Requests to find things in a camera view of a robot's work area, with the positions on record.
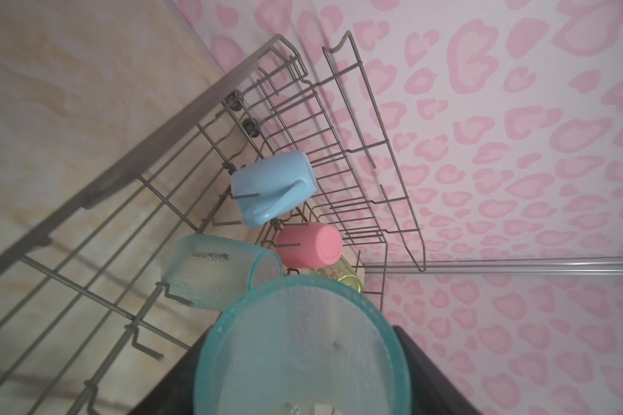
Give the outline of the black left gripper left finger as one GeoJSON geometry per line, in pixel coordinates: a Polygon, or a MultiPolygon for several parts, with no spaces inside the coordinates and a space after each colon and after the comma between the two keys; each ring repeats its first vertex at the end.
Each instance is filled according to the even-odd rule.
{"type": "Polygon", "coordinates": [[[129,415],[192,415],[194,380],[202,348],[213,327],[207,329],[161,382],[129,415]]]}

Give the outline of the teal translucent cup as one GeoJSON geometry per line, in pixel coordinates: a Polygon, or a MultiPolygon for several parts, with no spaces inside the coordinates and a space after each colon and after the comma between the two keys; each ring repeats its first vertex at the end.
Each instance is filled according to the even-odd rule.
{"type": "Polygon", "coordinates": [[[181,238],[162,263],[166,296],[208,311],[225,311],[254,287],[283,275],[280,256],[239,240],[194,233],[181,238]]]}
{"type": "Polygon", "coordinates": [[[408,364],[396,332],[363,294],[294,275],[251,290],[202,347],[197,414],[409,414],[408,364]]]}

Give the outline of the white blue ceramic mug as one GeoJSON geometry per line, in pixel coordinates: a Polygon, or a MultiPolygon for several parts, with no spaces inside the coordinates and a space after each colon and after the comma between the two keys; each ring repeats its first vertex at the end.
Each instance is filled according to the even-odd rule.
{"type": "Polygon", "coordinates": [[[272,155],[231,176],[242,222],[257,228],[299,207],[318,191],[313,167],[301,150],[272,155]]]}

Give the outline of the yellow-green translucent cup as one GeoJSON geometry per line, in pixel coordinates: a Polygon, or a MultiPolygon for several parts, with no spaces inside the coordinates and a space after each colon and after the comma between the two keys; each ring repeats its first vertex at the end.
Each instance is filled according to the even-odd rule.
{"type": "Polygon", "coordinates": [[[341,257],[331,266],[311,269],[310,272],[314,275],[336,280],[357,292],[363,292],[363,280],[361,280],[355,268],[344,257],[341,257]]]}

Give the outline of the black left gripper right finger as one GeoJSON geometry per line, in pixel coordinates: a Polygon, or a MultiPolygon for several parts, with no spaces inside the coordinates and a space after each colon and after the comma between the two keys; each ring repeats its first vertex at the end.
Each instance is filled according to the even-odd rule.
{"type": "Polygon", "coordinates": [[[394,326],[393,329],[406,357],[412,414],[481,415],[402,327],[394,326]]]}

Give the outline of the pink plastic cup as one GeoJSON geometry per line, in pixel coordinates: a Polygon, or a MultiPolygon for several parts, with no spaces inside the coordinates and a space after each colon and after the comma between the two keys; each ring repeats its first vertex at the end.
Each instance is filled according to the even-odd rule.
{"type": "Polygon", "coordinates": [[[344,243],[334,226],[310,222],[284,227],[274,248],[286,267],[318,269],[337,263],[343,254],[344,243]]]}

